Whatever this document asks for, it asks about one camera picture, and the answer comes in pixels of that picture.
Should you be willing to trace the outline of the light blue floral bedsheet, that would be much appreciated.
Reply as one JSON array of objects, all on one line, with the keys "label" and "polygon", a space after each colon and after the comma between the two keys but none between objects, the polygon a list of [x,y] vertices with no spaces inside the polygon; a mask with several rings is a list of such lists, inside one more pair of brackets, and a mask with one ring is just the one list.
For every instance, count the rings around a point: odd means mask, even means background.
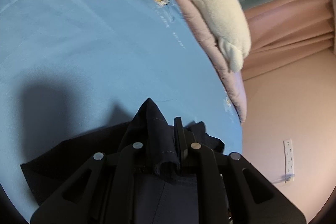
[{"label": "light blue floral bedsheet", "polygon": [[169,123],[204,122],[225,153],[242,128],[173,0],[1,0],[1,186],[29,220],[21,171],[63,140],[131,120],[151,98]]}]

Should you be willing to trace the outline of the white wall power strip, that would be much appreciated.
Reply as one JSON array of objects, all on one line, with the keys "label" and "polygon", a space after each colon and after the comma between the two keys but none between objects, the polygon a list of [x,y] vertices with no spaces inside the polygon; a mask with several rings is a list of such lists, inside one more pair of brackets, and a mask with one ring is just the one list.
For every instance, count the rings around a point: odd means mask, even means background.
[{"label": "white wall power strip", "polygon": [[283,141],[285,155],[285,182],[290,182],[294,179],[294,153],[293,142],[291,139]]}]

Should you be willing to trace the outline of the cream plush blanket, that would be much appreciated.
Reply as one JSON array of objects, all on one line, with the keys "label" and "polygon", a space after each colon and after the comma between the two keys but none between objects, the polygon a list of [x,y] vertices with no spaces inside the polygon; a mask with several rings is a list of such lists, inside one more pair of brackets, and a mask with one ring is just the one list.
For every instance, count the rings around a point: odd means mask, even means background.
[{"label": "cream plush blanket", "polygon": [[251,34],[239,0],[192,0],[231,71],[239,72],[251,50]]}]

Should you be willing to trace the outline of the pink curtain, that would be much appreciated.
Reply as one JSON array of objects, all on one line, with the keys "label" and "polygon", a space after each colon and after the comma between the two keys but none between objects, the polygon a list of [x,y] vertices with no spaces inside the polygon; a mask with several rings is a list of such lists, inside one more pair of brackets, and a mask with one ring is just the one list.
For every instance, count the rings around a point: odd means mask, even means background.
[{"label": "pink curtain", "polygon": [[245,80],[334,45],[334,0],[274,0],[244,12],[252,38]]}]

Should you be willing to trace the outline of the pink quilted duvet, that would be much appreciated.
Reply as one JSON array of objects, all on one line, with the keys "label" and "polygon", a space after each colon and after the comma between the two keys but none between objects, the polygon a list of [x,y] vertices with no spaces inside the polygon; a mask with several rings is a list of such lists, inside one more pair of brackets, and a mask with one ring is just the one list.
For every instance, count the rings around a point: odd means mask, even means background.
[{"label": "pink quilted duvet", "polygon": [[240,72],[233,73],[217,46],[217,40],[205,23],[201,13],[191,0],[175,0],[197,42],[203,48],[212,62],[217,74],[224,85],[229,99],[234,105],[240,121],[247,117],[247,97],[243,78]]}]

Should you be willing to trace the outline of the dark navy garment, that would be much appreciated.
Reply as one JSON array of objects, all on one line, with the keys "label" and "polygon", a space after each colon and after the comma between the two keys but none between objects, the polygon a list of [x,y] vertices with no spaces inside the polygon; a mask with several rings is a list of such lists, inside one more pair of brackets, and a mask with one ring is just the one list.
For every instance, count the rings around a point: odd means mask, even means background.
[{"label": "dark navy garment", "polygon": [[[193,133],[197,142],[223,152],[223,142],[209,136],[203,123],[184,130]],[[151,99],[131,121],[65,140],[21,169],[40,207],[94,154],[115,157],[135,142],[145,147],[136,184],[135,223],[199,223],[197,179],[180,162],[174,125],[167,123]]]}]

